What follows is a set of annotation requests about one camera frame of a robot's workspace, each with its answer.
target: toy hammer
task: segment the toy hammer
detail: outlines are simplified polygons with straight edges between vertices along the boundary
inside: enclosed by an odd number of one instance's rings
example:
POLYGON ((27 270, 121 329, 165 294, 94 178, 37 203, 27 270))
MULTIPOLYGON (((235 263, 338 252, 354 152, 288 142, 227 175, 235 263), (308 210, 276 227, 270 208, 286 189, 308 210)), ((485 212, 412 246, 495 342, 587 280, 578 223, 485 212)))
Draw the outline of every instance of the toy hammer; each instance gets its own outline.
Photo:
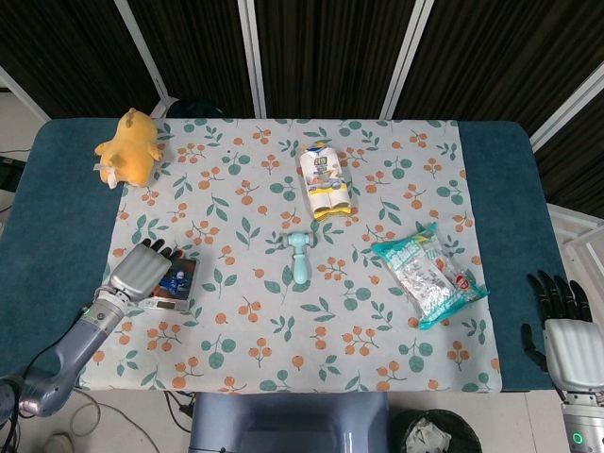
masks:
POLYGON ((294 281, 301 285, 309 279, 304 246, 310 243, 309 233, 291 233, 283 237, 283 243, 294 248, 294 281))

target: yellow plush toy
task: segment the yellow plush toy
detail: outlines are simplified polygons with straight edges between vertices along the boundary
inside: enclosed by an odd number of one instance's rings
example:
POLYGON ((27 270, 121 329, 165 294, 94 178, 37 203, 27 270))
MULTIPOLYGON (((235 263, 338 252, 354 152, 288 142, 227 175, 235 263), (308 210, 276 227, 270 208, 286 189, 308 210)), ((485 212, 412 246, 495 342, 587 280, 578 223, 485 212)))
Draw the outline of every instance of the yellow plush toy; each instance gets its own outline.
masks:
POLYGON ((101 157, 101 180, 114 189, 120 181, 133 186, 146 186, 153 164, 161 160, 156 146, 158 130, 153 120, 144 113, 130 109, 117 125, 113 139, 96 146, 94 153, 101 157))

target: black curtain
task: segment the black curtain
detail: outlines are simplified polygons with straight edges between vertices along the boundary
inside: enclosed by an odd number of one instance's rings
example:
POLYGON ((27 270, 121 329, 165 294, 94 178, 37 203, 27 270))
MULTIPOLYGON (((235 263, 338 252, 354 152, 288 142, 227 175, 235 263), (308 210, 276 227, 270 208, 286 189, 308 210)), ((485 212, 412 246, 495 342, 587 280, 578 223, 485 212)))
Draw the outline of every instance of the black curtain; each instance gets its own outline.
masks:
POLYGON ((548 202, 604 218, 604 92, 536 156, 548 202))
POLYGON ((236 0, 129 0, 168 93, 254 116, 236 0))
POLYGON ((159 97, 112 0, 4 0, 0 65, 51 118, 150 113, 159 97))
POLYGON ((437 0, 394 117, 532 134, 603 60, 600 0, 437 0))
POLYGON ((256 0, 269 117, 377 118, 412 0, 256 0))

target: robotic arm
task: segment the robotic arm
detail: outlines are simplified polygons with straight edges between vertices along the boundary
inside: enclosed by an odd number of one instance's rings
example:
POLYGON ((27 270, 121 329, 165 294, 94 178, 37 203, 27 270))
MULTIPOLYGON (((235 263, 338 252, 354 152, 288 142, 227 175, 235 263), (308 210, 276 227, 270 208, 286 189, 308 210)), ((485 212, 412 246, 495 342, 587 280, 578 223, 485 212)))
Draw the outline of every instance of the robotic arm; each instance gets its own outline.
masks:
POLYGON ((525 353, 549 373, 561 396, 571 451, 604 452, 604 337, 576 281, 569 286, 560 277, 538 275, 528 275, 528 282, 542 320, 545 354, 537 351, 528 324, 521 327, 525 353))
POLYGON ((146 298, 179 257, 168 247, 161 250, 163 245, 145 239, 115 268, 109 284, 52 347, 60 363, 56 374, 32 368, 34 359, 20 376, 0 378, 0 424, 10 418, 14 425, 17 409, 47 417, 63 407, 84 365, 126 315, 127 303, 146 298))

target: floral tablecloth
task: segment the floral tablecloth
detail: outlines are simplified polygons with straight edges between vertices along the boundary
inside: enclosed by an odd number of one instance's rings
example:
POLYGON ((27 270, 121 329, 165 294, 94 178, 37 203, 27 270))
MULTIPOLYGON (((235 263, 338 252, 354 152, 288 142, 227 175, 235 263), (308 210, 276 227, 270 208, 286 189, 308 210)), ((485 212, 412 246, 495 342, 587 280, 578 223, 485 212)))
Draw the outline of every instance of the floral tablecloth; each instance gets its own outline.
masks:
POLYGON ((149 187, 124 187, 105 277, 144 237, 199 260, 186 312, 128 316, 88 363, 91 389, 224 393, 496 392, 487 298, 420 331, 371 243, 437 221, 446 253, 483 282, 454 121, 158 120, 149 187), (297 157, 339 151, 353 215, 311 220, 297 157), (310 282, 282 233, 311 231, 310 282))

